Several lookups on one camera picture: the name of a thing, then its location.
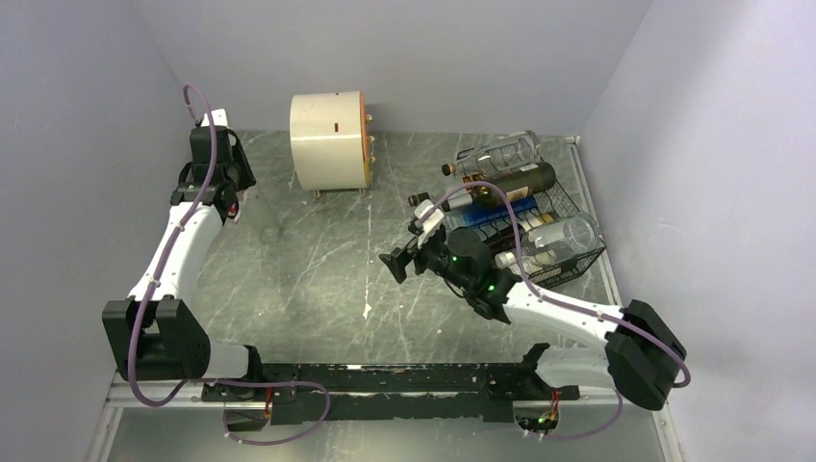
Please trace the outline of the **dark green silver-capped wine bottle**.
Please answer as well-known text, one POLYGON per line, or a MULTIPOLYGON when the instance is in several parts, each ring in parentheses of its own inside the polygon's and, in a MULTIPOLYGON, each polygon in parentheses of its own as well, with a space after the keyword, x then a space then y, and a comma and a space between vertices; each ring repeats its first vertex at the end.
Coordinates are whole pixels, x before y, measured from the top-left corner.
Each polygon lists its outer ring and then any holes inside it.
POLYGON ((463 178, 463 182, 468 186, 444 201, 441 204, 442 210, 448 212, 471 205, 486 210, 501 207, 503 200, 491 188, 471 186, 471 183, 478 181, 495 185, 513 202, 546 192, 555 185, 557 177, 554 167, 547 162, 511 169, 492 178, 484 178, 481 174, 467 176, 463 178))

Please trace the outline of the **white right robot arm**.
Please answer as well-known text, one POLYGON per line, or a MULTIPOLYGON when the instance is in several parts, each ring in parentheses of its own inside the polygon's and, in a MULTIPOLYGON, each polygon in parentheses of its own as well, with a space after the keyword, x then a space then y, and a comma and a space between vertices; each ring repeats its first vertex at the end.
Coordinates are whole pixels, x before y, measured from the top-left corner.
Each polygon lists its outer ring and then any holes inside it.
POLYGON ((690 380, 685 347, 651 305, 637 299, 625 307, 603 305, 529 287, 511 270, 496 268, 489 247, 471 229, 415 236, 379 259, 397 283, 406 279, 408 266, 417 274, 429 270, 460 290, 486 320, 543 327, 577 342, 576 348, 551 346, 521 370, 520 387, 530 398, 589 386, 658 411, 690 380))

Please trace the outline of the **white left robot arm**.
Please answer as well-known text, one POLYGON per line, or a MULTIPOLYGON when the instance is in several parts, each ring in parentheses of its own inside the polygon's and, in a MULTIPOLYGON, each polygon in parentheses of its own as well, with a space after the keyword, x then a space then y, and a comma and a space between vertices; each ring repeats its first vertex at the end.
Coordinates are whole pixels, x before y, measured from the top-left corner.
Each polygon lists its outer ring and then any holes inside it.
POLYGON ((211 341, 186 299, 210 245, 257 181, 225 110, 204 116, 190 145, 159 247, 130 293, 106 304, 102 322, 123 380, 227 380, 252 400, 267 385, 257 349, 211 341))

